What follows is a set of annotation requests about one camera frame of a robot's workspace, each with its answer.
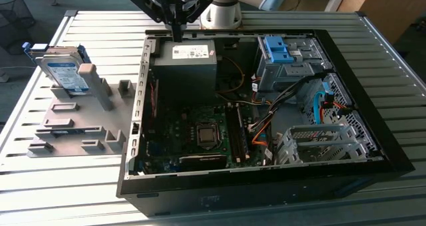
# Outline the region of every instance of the blue bracket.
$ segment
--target blue bracket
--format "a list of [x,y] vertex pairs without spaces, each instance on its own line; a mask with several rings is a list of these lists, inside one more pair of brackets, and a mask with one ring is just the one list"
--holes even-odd
[[264,44],[271,55],[272,63],[292,63],[294,58],[287,52],[287,45],[280,36],[266,36]]

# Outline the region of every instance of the metal table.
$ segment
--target metal table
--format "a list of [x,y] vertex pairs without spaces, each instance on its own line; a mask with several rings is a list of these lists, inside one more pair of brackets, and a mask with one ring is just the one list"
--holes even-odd
[[[368,20],[355,13],[250,11],[243,24],[330,31],[417,170],[340,200],[147,219],[115,197],[120,155],[25,156],[52,97],[37,68],[0,135],[0,224],[426,224],[426,87]],[[144,30],[155,28],[163,26],[140,12],[69,11],[51,45],[81,43],[108,83],[136,82]]]

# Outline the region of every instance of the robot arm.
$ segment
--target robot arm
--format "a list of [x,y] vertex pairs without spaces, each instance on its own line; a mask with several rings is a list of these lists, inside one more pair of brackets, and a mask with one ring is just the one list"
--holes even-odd
[[283,0],[131,0],[155,22],[164,22],[173,41],[181,41],[187,22],[202,16],[204,28],[226,29],[240,25],[239,1],[262,10],[276,10]]
[[155,22],[164,22],[173,41],[181,41],[181,30],[192,23],[212,0],[131,0]]

